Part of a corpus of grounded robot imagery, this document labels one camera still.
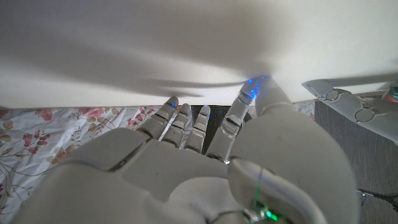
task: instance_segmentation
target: white robotic arm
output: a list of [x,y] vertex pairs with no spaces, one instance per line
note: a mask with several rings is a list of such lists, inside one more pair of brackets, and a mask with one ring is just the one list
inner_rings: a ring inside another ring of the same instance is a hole
[[[259,117],[241,129],[256,95]],[[186,104],[158,141],[176,105],[171,97],[136,131],[115,129],[71,153],[12,223],[358,222],[343,151],[270,77],[244,84],[206,156],[208,106],[185,149]]]

